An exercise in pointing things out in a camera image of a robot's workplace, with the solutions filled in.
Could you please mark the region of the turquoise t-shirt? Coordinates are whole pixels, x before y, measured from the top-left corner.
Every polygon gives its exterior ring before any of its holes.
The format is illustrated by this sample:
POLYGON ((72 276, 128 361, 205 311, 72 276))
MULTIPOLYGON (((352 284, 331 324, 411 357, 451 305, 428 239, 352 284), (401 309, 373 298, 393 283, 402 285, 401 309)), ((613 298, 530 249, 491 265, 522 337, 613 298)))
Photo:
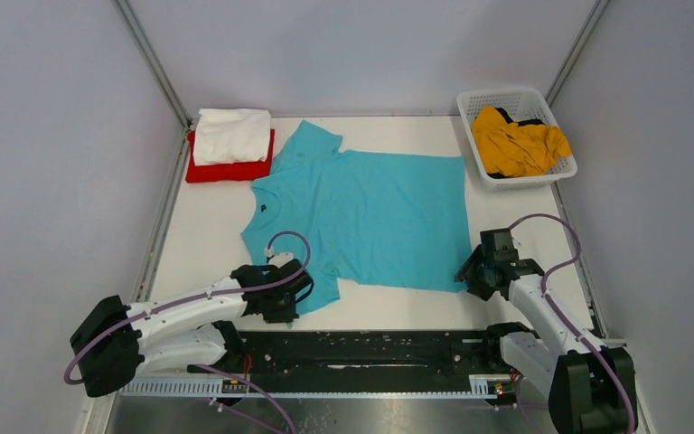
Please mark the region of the turquoise t-shirt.
POLYGON ((256 210, 240 236, 256 264, 268 247, 292 252, 314 289, 299 311, 337 301, 339 281, 463 292, 455 273, 472 252, 461 156, 345 150, 302 121, 253 182, 256 210))

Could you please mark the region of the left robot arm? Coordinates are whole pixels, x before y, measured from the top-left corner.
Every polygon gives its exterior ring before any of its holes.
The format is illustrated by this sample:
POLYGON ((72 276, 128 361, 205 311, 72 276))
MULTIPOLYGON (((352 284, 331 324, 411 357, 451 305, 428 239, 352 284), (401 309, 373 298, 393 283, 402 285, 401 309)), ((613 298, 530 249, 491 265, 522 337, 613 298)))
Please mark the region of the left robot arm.
POLYGON ((234 320, 260 316, 268 324, 299 317, 314 280, 290 254, 243 265, 205 288, 161 301, 100 300, 70 337, 70 369, 90 398, 116 392, 138 375, 217 365, 231 372, 247 360, 234 320))

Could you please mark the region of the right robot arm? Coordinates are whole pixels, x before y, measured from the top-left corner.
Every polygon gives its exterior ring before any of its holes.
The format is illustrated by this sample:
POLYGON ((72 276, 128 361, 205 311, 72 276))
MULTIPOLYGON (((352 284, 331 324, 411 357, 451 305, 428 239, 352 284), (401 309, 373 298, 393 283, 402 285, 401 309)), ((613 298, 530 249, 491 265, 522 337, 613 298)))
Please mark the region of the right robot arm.
POLYGON ((488 326, 483 363, 497 373, 512 368, 532 383, 545 397, 559 433, 634 433, 632 357, 565 313, 548 287, 548 275, 534 259, 521 258, 510 229, 481 232, 455 280, 483 301, 500 295, 529 321, 488 326))

